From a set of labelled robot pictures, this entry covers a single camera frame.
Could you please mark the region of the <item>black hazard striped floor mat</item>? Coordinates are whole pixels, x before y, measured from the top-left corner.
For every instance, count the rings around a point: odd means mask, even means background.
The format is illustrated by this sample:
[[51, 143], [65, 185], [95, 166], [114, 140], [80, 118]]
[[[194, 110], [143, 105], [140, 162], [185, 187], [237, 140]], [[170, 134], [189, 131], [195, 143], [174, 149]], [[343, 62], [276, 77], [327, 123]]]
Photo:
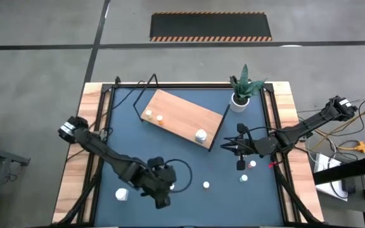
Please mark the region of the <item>black hazard striped floor mat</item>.
[[270, 42], [262, 11], [163, 11], [151, 16], [151, 42]]

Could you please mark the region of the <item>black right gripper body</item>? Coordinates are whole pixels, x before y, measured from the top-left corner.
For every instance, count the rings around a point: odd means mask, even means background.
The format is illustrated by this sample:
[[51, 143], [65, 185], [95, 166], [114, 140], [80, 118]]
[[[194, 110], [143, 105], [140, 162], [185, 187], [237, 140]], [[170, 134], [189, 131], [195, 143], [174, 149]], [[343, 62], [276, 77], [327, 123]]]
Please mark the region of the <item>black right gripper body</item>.
[[257, 150], [248, 127], [246, 127], [243, 123], [238, 123], [237, 131], [239, 132], [239, 136], [236, 139], [236, 155], [239, 157], [239, 160], [236, 162], [236, 169], [244, 170], [247, 167], [244, 157], [256, 154]]

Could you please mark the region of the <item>wooden shelf black metal frame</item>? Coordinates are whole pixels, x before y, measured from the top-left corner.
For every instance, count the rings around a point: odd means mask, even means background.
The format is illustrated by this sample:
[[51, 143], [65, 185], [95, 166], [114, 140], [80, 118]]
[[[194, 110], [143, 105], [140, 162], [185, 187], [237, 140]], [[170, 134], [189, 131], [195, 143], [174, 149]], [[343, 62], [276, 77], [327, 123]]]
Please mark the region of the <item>wooden shelf black metal frame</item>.
[[[149, 122], [211, 151], [230, 107], [227, 106], [221, 115], [164, 91], [162, 88], [165, 86], [165, 84], [158, 83], [155, 74], [143, 86], [138, 98], [141, 98], [149, 87], [154, 87], [156, 91], [145, 109], [136, 112], [140, 121]], [[147, 118], [146, 110], [152, 111], [152, 119]], [[157, 121], [158, 115], [163, 116], [162, 125]], [[195, 139], [195, 134], [199, 129], [203, 129], [207, 133], [204, 143], [200, 143]]]

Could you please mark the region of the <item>snake plant white pot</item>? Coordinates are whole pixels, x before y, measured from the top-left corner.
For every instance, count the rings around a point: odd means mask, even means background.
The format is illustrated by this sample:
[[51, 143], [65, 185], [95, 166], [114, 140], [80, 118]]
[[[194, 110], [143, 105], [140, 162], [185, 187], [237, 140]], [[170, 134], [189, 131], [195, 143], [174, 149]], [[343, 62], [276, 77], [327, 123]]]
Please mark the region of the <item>snake plant white pot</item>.
[[240, 77], [229, 77], [229, 83], [233, 88], [233, 93], [229, 101], [230, 109], [233, 112], [241, 113], [245, 111], [250, 102], [250, 98], [255, 96], [264, 86], [265, 80], [251, 80], [247, 64], [243, 65]]

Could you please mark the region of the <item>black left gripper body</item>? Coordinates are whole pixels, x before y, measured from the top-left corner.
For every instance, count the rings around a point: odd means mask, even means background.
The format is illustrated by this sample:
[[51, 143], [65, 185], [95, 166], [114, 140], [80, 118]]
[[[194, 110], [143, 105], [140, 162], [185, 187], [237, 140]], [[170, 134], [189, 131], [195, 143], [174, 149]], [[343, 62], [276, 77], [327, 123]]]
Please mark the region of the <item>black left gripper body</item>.
[[171, 165], [166, 165], [161, 156], [150, 158], [148, 170], [143, 177], [141, 196], [153, 198], [156, 209], [168, 207], [170, 205], [170, 187], [175, 181], [176, 172]]

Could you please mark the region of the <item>white box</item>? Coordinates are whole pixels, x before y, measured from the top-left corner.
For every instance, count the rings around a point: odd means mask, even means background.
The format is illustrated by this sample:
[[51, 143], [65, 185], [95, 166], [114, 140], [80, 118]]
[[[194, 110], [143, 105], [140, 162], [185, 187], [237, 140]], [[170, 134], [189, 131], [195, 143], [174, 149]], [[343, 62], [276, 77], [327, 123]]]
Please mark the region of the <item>white box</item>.
[[[326, 155], [318, 154], [315, 158], [314, 173], [320, 172], [329, 168], [340, 166], [342, 163], [336, 159], [332, 159]], [[316, 184], [316, 189], [321, 192], [338, 198], [343, 201], [348, 201], [348, 192], [342, 188], [342, 182], [336, 180], [324, 184]]]

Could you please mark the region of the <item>black aluminium table frame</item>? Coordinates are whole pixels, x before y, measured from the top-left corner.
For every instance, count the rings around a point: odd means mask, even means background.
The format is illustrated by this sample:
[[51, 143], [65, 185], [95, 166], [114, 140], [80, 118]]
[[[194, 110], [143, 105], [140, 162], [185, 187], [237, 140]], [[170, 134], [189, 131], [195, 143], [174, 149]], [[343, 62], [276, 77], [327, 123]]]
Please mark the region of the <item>black aluminium table frame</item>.
[[[135, 86], [135, 82], [88, 82], [84, 84], [77, 114], [88, 121], [95, 121], [100, 110], [109, 109], [111, 86]], [[178, 86], [183, 89], [227, 89], [228, 82], [161, 82], [163, 88]], [[266, 92], [267, 112], [273, 127], [289, 127], [298, 123], [297, 111], [289, 82], [270, 82], [267, 86], [272, 92]], [[280, 169], [292, 184], [298, 197], [315, 218], [323, 221], [323, 213], [314, 185], [312, 170], [309, 166], [309, 155], [302, 150], [304, 144], [289, 153], [287, 163]], [[76, 161], [66, 162], [61, 179], [58, 199], [54, 209], [52, 223], [64, 219], [70, 208], [76, 203], [84, 186], [98, 171], [98, 158], [86, 152], [76, 156]]]

